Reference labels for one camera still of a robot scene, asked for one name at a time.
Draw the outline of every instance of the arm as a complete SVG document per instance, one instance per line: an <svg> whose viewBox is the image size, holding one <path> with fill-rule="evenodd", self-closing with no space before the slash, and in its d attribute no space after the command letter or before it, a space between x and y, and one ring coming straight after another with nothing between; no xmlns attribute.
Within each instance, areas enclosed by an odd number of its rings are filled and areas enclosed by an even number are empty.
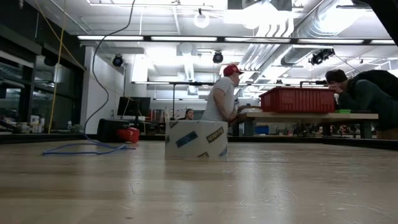
<svg viewBox="0 0 398 224"><path fill-rule="evenodd" d="M222 115L225 121L229 121L229 114L226 112L224 108L224 98L225 98L224 91L219 88L214 89L213 98L220 115Z"/></svg>
<svg viewBox="0 0 398 224"><path fill-rule="evenodd" d="M338 98L339 104L345 109L368 110L377 88L377 85L369 81L358 81L354 86L355 99L343 91Z"/></svg>

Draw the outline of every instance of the man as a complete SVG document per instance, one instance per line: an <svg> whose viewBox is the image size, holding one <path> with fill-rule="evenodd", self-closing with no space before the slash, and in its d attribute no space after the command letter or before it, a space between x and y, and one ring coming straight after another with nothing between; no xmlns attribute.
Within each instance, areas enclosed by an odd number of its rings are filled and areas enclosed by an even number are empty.
<svg viewBox="0 0 398 224"><path fill-rule="evenodd" d="M210 91L202 120L230 123L238 115L234 108L234 89L239 85L239 76L243 72L236 65L228 65L223 72L224 77L220 78Z"/></svg>
<svg viewBox="0 0 398 224"><path fill-rule="evenodd" d="M185 117L184 118L180 118L179 120L193 120L193 109L187 109L185 111Z"/></svg>
<svg viewBox="0 0 398 224"><path fill-rule="evenodd" d="M338 102L342 109L377 113L378 137L398 139L396 77L387 71L373 70L360 73L349 80L344 71L332 70L326 73L326 80L329 88L339 94Z"/></svg>

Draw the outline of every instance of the red bin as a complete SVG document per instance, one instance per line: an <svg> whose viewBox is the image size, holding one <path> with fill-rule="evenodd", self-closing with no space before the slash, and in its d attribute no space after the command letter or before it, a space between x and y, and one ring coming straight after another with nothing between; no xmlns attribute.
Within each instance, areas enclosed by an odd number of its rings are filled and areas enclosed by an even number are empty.
<svg viewBox="0 0 398 224"><path fill-rule="evenodd" d="M319 88L275 87L260 95L264 112L334 113L333 90Z"/></svg>

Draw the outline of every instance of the bottle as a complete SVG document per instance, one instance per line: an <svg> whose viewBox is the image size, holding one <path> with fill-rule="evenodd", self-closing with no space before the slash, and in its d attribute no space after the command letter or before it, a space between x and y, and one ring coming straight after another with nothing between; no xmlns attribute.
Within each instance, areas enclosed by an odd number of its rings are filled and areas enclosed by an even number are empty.
<svg viewBox="0 0 398 224"><path fill-rule="evenodd" d="M72 128L72 122L68 121L68 130L70 130Z"/></svg>

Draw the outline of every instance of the desk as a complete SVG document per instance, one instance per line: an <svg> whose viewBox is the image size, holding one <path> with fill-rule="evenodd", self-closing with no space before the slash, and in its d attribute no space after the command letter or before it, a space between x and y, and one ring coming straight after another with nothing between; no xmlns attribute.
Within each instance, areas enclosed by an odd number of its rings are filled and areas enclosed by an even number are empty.
<svg viewBox="0 0 398 224"><path fill-rule="evenodd" d="M247 112L239 114L239 120L244 123L244 136L253 136L257 122L262 123L320 123L330 135L330 125L338 123L356 123L361 125L361 138L372 138L371 122L379 119L378 114L313 114L313 113L274 113L274 112Z"/></svg>

